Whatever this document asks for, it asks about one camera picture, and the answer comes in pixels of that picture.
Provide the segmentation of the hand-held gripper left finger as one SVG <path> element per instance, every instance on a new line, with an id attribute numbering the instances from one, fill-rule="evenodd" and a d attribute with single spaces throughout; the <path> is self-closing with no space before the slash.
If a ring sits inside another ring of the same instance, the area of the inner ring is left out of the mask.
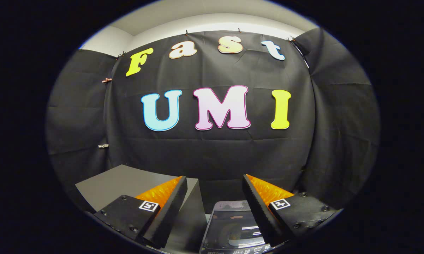
<path id="1" fill-rule="evenodd" d="M 129 241 L 164 248 L 186 192 L 186 177 L 176 177 L 136 197 L 119 196 L 94 213 L 94 220 Z"/>

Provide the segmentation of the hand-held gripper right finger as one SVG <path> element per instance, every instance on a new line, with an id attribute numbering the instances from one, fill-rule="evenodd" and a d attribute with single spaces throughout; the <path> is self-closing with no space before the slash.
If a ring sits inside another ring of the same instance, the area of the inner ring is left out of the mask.
<path id="1" fill-rule="evenodd" d="M 305 241 L 340 213 L 307 192 L 293 194 L 251 175 L 243 176 L 242 185 L 262 238 L 271 247 Z"/>

